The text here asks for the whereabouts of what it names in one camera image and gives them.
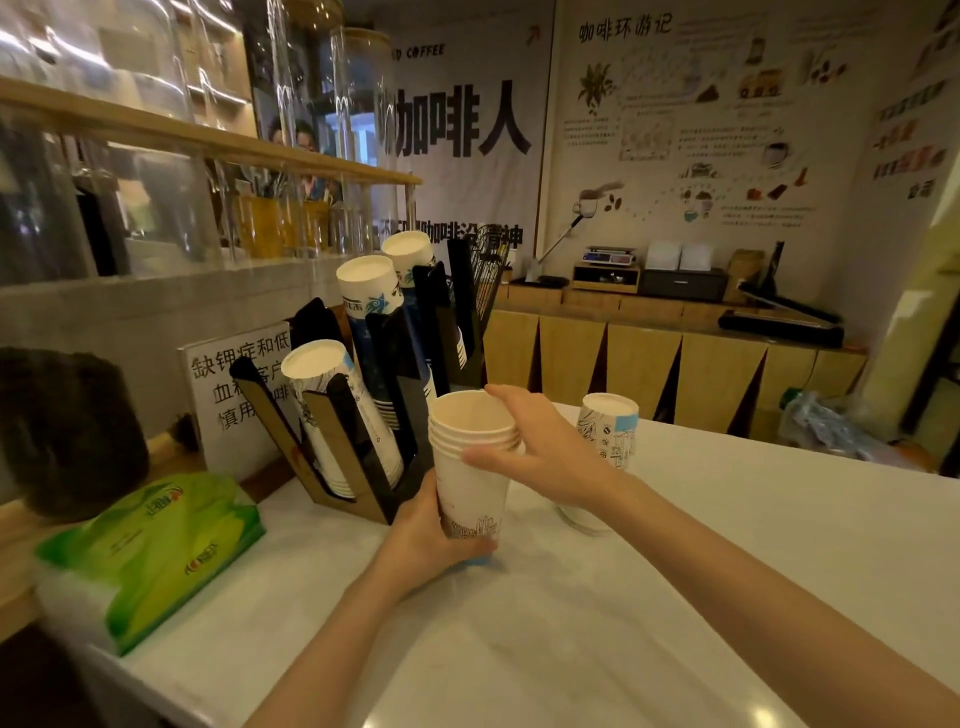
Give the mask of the upturned printed paper cup stack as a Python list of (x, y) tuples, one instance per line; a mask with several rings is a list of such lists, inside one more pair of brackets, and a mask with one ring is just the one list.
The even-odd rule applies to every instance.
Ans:
[[(582, 399), (577, 430), (582, 438), (609, 465), (628, 475), (637, 447), (640, 407), (621, 394), (589, 393)], [(611, 531), (589, 511), (570, 505), (556, 504), (559, 516), (575, 530), (596, 537)]]

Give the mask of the white notice sign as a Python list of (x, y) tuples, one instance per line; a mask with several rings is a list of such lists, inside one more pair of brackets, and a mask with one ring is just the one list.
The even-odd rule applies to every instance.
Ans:
[(282, 359), (291, 350), (287, 321), (178, 349), (209, 471), (242, 481), (280, 458), (254, 407), (234, 383), (230, 365), (237, 358), (250, 358), (295, 429), (299, 415), (288, 378), (282, 373)]

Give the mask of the small wooden box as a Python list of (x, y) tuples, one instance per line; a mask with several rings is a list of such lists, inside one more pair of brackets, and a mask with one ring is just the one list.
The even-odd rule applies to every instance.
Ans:
[(590, 292), (637, 295), (642, 281), (638, 264), (617, 266), (581, 262), (573, 267), (569, 287)]

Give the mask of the black appliance box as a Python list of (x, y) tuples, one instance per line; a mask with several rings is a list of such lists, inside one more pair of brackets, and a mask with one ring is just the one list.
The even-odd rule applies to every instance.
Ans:
[(721, 303), (729, 282), (729, 274), (719, 268), (709, 271), (645, 270), (637, 294), (648, 298), (664, 298), (700, 303)]

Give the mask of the black flat machine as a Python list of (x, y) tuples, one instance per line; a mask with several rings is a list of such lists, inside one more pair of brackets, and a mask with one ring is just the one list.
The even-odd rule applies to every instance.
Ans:
[(842, 317), (790, 297), (780, 295), (776, 282), (786, 242), (778, 240), (761, 276), (738, 279), (736, 291), (754, 311), (729, 308), (717, 320), (723, 332), (747, 334), (819, 349), (839, 350), (844, 346)]

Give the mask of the wooden panelled counter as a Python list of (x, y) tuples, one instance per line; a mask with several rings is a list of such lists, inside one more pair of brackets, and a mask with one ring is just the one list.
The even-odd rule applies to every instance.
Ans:
[(589, 393), (617, 394), (644, 420), (776, 443), (788, 389), (843, 398), (868, 361), (861, 347), (722, 331), (727, 312), (760, 313), (505, 283), (486, 326), (486, 377), (573, 407)]

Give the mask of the person's left forearm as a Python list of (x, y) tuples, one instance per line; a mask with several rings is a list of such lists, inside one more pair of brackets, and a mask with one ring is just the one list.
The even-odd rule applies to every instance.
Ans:
[(422, 584), (382, 564), (367, 567), (243, 728), (344, 728), (379, 632)]

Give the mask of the short paper cup stack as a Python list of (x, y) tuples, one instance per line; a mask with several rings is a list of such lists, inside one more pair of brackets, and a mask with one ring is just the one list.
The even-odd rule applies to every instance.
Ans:
[(304, 394), (306, 391), (327, 393), (330, 382), (338, 374), (346, 376), (354, 403), (358, 407), (390, 487), (396, 489), (404, 470), (397, 440), (368, 392), (345, 345), (335, 340), (321, 339), (298, 346), (282, 360), (281, 372), (292, 387), (301, 424), (312, 446), (318, 471), (325, 479), (329, 490), (338, 497), (349, 500), (354, 498), (354, 492), (337, 464), (329, 443), (319, 430), (316, 418), (310, 413), (305, 403)]

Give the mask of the large glass jar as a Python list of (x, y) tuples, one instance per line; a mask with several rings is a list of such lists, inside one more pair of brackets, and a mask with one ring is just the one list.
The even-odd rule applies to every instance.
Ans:
[(0, 77), (195, 121), (170, 0), (0, 0)]

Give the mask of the slim paper cup stack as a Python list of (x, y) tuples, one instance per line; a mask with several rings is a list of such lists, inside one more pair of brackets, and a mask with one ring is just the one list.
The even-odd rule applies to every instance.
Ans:
[(389, 236), (382, 244), (382, 252), (390, 259), (397, 275), (403, 297), (403, 314), (412, 339), (417, 366), (423, 376), (433, 376), (433, 355), (426, 344), (423, 308), (418, 297), (414, 269), (436, 266), (433, 244), (426, 233), (408, 230)]

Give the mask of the dark fuzzy object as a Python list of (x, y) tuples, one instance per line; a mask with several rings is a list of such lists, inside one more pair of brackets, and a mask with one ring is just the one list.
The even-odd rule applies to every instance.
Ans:
[(0, 448), (25, 503), (56, 523), (96, 517), (151, 469), (122, 370), (84, 352), (0, 346)]

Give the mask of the stack of nested paper cups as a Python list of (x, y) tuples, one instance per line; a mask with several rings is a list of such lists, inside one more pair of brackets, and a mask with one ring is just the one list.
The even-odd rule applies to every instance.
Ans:
[(522, 443), (505, 404), (485, 390), (444, 394), (428, 406), (428, 439), (433, 449), (441, 526), (450, 538), (497, 541), (509, 480), (472, 467), (463, 452), (489, 447), (514, 453)]

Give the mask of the tall blue-print paper cup stack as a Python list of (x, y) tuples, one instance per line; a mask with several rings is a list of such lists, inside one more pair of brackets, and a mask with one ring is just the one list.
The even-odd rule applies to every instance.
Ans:
[(433, 374), (426, 363), (424, 348), (413, 327), (410, 307), (405, 304), (402, 288), (389, 257), (363, 255), (342, 263), (336, 271), (342, 303), (349, 322), (354, 358), (376, 408), (386, 425), (400, 431), (396, 409), (390, 398), (386, 380), (378, 364), (373, 338), (366, 323), (368, 314), (403, 313), (412, 339), (412, 347), (427, 400), (435, 397)]

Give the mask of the person's right forearm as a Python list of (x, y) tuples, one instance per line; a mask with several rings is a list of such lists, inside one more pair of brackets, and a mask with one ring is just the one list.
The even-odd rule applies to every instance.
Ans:
[(642, 480), (614, 470), (584, 507), (808, 728), (960, 728), (960, 695)]

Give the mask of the person's right hand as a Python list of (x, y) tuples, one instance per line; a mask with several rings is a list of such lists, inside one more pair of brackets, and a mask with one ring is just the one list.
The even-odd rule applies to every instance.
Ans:
[(617, 470), (543, 394), (502, 384), (487, 385), (485, 390), (507, 408), (524, 446), (527, 475), (508, 479), (556, 504), (597, 513), (598, 504), (616, 483)]

